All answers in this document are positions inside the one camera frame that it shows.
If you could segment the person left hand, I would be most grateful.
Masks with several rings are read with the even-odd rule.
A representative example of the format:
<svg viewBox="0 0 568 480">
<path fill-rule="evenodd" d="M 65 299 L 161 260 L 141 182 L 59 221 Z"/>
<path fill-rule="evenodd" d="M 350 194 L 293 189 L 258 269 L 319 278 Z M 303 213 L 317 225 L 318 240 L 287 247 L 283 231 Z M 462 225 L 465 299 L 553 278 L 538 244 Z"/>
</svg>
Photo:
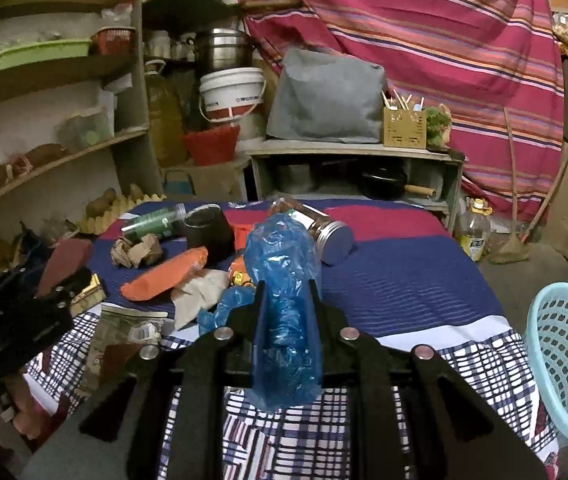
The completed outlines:
<svg viewBox="0 0 568 480">
<path fill-rule="evenodd" d="M 61 394 L 55 400 L 24 368 L 1 379 L 0 396 L 0 448 L 1 431 L 16 434 L 31 453 L 45 444 L 63 425 L 71 411 L 71 400 Z"/>
</svg>

